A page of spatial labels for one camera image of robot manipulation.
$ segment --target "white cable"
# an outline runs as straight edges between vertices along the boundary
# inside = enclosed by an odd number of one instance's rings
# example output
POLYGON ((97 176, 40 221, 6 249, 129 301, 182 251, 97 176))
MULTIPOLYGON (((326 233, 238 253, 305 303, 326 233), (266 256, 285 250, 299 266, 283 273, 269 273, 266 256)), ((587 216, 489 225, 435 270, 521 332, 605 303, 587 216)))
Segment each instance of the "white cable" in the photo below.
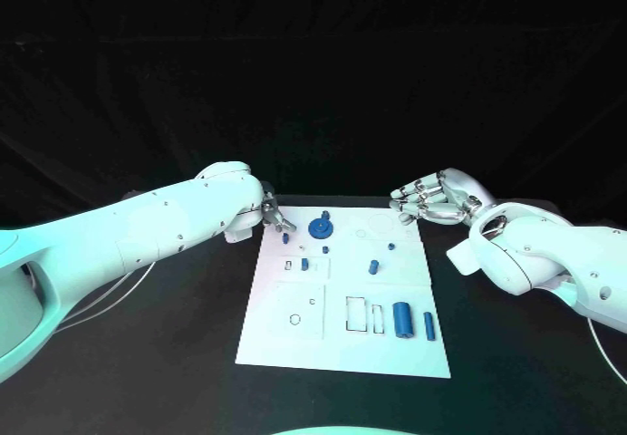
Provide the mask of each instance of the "white cable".
POLYGON ((103 293, 102 297, 86 307, 83 307, 76 313, 70 314, 63 319, 63 324, 70 320, 74 319, 78 315, 84 314, 110 295, 112 292, 120 287, 122 283, 128 280, 128 278, 132 276, 133 272, 130 272, 117 282, 115 285, 112 285, 112 288, 103 293))
POLYGON ((155 266, 155 263, 151 265, 151 268, 148 269, 148 271, 145 272, 145 274, 142 275, 140 280, 135 283, 135 286, 132 287, 132 290, 125 294, 125 296, 115 302, 115 304, 112 304, 104 310, 102 310, 99 313, 93 314, 90 317, 86 317, 84 319, 81 319, 78 322, 74 322, 73 324, 64 326, 63 328, 60 328, 55 333, 60 333, 64 329, 71 328, 73 326, 77 326, 78 324, 83 324, 84 322, 87 322, 89 320, 91 320, 94 317, 97 317, 99 315, 104 314, 123 300, 125 298, 132 294, 133 290, 136 289, 136 287, 142 284, 142 282, 145 281, 145 278, 148 277, 148 274, 152 270, 155 266))
POLYGON ((605 355, 607 364, 610 365, 612 370, 615 371, 615 373, 620 377, 620 380, 627 384, 627 380, 625 379, 625 377, 620 374, 618 368, 615 367, 615 364, 612 363, 610 359, 607 358, 606 351, 605 351, 605 346, 602 345, 602 342, 599 341, 597 332, 595 331, 593 320, 592 320, 590 317, 589 317, 589 325, 592 326, 592 333, 593 333, 595 341, 597 342, 599 350, 602 351, 602 354, 605 355))

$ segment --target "black curtain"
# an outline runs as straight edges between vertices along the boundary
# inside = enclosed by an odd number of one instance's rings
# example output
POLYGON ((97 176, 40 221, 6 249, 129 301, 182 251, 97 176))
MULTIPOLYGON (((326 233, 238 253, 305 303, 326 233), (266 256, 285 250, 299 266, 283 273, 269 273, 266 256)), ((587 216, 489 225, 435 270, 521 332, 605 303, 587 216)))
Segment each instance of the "black curtain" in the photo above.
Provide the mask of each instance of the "black curtain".
POLYGON ((455 167, 626 223, 622 10, 571 2, 21 4, 0 44, 0 226, 243 160, 279 193, 455 167))

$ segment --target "white paper sheet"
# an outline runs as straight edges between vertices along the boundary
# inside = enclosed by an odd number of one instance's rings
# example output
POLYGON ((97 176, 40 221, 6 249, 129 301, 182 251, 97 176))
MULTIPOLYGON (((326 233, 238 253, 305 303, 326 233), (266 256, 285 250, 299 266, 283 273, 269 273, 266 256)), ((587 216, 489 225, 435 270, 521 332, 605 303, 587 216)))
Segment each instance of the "white paper sheet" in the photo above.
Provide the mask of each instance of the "white paper sheet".
POLYGON ((416 223, 401 226, 398 213, 381 208, 282 207, 282 211, 299 231, 285 245, 282 233, 266 228, 236 362, 452 378, 416 223), (308 226, 324 210, 335 229, 328 239, 316 240, 308 226), (308 271, 300 267, 303 258, 308 271), (377 275, 370 273, 371 260, 380 261, 377 275), (367 300, 365 333, 347 331, 348 296, 367 300), (411 339, 396 335, 396 302, 411 306, 411 339), (373 305, 383 306, 384 334, 374 333, 381 321, 373 305), (427 311, 435 315, 436 342, 426 338, 427 311))

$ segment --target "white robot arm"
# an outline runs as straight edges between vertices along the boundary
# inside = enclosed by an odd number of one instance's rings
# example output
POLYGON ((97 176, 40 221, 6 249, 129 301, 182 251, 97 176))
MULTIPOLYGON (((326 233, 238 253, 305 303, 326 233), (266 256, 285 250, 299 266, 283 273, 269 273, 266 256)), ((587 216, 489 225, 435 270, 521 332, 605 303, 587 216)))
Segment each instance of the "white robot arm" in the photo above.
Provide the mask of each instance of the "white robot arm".
POLYGON ((458 169, 416 180, 391 196, 403 223, 424 218, 471 226, 468 239, 447 252, 463 275, 482 269, 514 295, 550 290, 582 315, 627 333, 627 235, 619 229, 574 227, 543 208, 499 204, 458 169))
POLYGON ((260 221, 296 230, 249 166, 220 162, 197 179, 112 206, 0 231, 0 382, 94 289, 221 233, 230 243, 250 238, 260 221))

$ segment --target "black table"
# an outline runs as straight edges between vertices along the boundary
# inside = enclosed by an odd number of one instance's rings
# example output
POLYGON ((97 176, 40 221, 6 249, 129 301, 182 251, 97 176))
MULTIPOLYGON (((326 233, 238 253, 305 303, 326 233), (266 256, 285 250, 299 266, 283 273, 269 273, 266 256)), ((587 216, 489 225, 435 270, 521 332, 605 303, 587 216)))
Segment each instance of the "black table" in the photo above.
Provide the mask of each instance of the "black table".
MULTIPOLYGON (((386 198, 282 203, 387 207, 386 198)), ((420 228, 450 380, 236 364, 257 228, 240 244, 217 237, 161 261, 123 304, 53 337, 0 385, 2 433, 269 434, 324 425, 430 434, 627 433, 627 388, 586 319, 541 290, 517 297, 484 273, 460 276, 446 251, 465 226, 420 228)), ((603 325, 597 331, 626 370, 627 336, 603 325)))

